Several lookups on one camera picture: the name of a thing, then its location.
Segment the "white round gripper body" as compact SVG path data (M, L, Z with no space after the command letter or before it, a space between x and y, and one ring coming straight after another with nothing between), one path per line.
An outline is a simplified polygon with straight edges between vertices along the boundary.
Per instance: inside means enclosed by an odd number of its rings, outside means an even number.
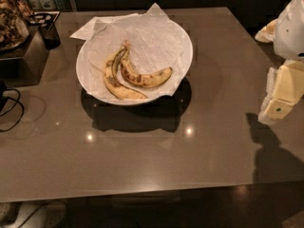
M291 0L275 24L275 54L284 59L304 60L304 0Z

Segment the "cream flat gripper finger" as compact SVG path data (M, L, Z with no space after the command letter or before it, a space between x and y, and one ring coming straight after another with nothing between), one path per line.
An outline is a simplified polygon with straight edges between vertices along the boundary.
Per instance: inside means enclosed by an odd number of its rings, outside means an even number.
M271 67L266 93L258 120L263 124L275 124L283 120L304 96L304 63L287 60L279 69Z

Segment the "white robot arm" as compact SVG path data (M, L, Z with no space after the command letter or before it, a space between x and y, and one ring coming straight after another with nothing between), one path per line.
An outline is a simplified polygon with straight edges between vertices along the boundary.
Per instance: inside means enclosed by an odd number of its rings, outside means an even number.
M275 124L283 120L304 96L304 0L291 0L255 39L272 42L275 54L285 60L278 69L269 69L267 95L258 114L261 123Z

